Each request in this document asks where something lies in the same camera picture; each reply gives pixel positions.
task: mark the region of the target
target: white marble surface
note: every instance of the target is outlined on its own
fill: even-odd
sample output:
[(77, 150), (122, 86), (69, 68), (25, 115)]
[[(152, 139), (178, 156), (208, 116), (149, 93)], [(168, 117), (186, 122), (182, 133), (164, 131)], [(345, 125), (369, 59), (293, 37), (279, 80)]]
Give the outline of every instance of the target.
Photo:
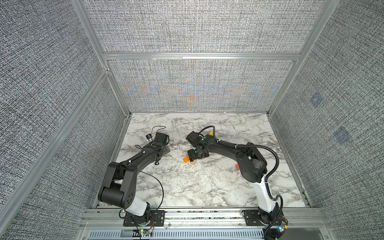
[[(148, 143), (145, 135), (153, 126), (164, 125), (160, 132), (170, 136), (170, 153), (163, 156), (159, 165), (151, 163), (143, 171), (157, 177), (164, 187), (162, 206), (169, 207), (253, 207), (257, 206), (251, 185), (235, 168), (236, 162), (219, 154), (199, 159), (196, 165), (184, 163), (183, 158), (192, 146), (185, 139), (191, 131), (200, 131), (215, 125), (219, 139), (246, 144), (262, 144), (274, 149), (280, 158), (277, 171), (269, 177), (272, 195), (284, 198), (284, 207), (305, 207), (291, 171), (282, 155), (276, 137), (265, 114), (224, 113), (136, 113), (133, 114), (120, 149), (117, 162), (138, 152), (135, 144)], [(270, 171), (275, 158), (260, 149)], [(152, 177), (139, 173), (136, 195), (151, 206), (161, 201), (161, 188)]]

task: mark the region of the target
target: black mounting plate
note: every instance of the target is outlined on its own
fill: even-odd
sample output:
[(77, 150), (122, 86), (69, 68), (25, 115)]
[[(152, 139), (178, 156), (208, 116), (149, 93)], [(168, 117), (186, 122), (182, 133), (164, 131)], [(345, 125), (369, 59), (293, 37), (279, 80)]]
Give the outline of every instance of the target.
[(123, 226), (124, 227), (148, 227), (150, 228), (153, 224), (153, 221), (155, 221), (155, 227), (162, 227), (164, 226), (164, 218), (165, 218), (165, 211), (164, 210), (153, 210), (151, 211), (151, 219), (149, 220), (150, 223), (147, 224), (146, 226), (141, 226), (139, 224), (135, 224), (131, 218), (131, 216), (129, 214), (126, 214), (125, 215), (125, 218), (124, 218), (124, 222), (123, 222)]
[[(247, 226), (265, 226), (259, 221), (259, 210), (243, 210), (242, 212), (244, 216), (245, 223)], [(281, 218), (277, 220), (272, 226), (280, 226), (281, 225)]]

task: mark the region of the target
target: blue patch on wall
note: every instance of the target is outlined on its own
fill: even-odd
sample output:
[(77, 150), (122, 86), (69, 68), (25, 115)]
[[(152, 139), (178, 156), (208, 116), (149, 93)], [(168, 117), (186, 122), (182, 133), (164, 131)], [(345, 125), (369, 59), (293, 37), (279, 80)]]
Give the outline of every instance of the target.
[(333, 133), (333, 136), (340, 145), (345, 145), (352, 140), (352, 136), (343, 126), (339, 127), (339, 129)]
[(310, 102), (312, 103), (312, 105), (315, 108), (317, 108), (322, 101), (323, 101), (323, 97), (320, 95), (319, 92), (315, 92), (314, 95), (311, 97), (311, 100), (310, 100)]

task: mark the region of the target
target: yellow object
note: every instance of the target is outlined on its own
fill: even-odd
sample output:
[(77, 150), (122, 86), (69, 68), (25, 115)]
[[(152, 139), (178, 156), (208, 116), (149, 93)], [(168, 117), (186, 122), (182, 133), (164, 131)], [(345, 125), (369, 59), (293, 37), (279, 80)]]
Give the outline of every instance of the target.
[(184, 161), (185, 163), (189, 162), (189, 156), (186, 156), (186, 157), (183, 159), (183, 161)]

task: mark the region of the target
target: woven fabric panel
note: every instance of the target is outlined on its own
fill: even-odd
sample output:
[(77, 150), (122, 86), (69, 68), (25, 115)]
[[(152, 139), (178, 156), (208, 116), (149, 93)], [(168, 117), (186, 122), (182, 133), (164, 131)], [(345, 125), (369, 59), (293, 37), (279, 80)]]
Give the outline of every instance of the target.
[(101, 71), (71, 1), (2, 1), (0, 207)]
[(267, 111), (292, 61), (110, 60), (132, 111)]
[(272, 119), (339, 240), (382, 239), (384, 2), (342, 0)]
[(73, 239), (96, 199), (124, 118), (105, 80), (1, 239)]
[(84, 0), (105, 51), (300, 52), (326, 0)]

